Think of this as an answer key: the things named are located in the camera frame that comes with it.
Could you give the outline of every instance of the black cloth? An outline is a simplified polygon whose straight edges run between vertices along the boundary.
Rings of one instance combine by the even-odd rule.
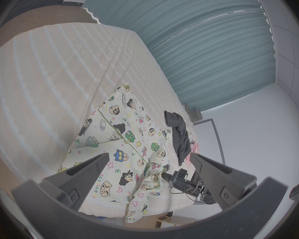
[[[164,111],[165,123],[172,127],[173,147],[178,157],[178,165],[181,166],[188,154],[191,153],[186,123],[177,113]]]

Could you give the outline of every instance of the mattress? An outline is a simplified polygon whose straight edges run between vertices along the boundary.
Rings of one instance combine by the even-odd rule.
[[[164,110],[179,113],[198,141],[177,95],[135,32],[65,23],[17,35],[0,48],[1,159],[22,181],[40,182],[56,173],[85,120],[126,82],[158,127],[166,128]],[[193,166],[184,167],[191,176]],[[171,171],[178,169],[175,155]],[[192,203],[185,195],[166,193],[160,205],[168,206],[171,196],[174,208]],[[91,206],[84,203],[81,209],[89,214]]]

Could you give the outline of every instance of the beige floor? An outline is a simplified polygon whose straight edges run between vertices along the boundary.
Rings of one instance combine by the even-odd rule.
[[[84,8],[76,6],[52,5],[29,10],[0,28],[0,47],[22,32],[40,26],[67,22],[96,23],[96,20]]]

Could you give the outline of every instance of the floor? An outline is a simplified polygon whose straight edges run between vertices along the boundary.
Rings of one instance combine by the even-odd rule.
[[[8,21],[0,28],[0,47],[16,35],[45,25],[68,22],[97,23],[91,14],[82,7],[75,6],[46,6],[27,11]],[[0,158],[0,188],[11,195],[11,190],[21,184],[21,181],[8,169]],[[147,216],[133,224],[124,223],[128,228],[154,229],[156,220],[164,214]]]

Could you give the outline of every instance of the curtain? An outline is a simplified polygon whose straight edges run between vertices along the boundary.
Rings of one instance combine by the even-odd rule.
[[[275,82],[275,50],[258,0],[87,0],[102,24],[135,31],[181,103],[201,111]]]

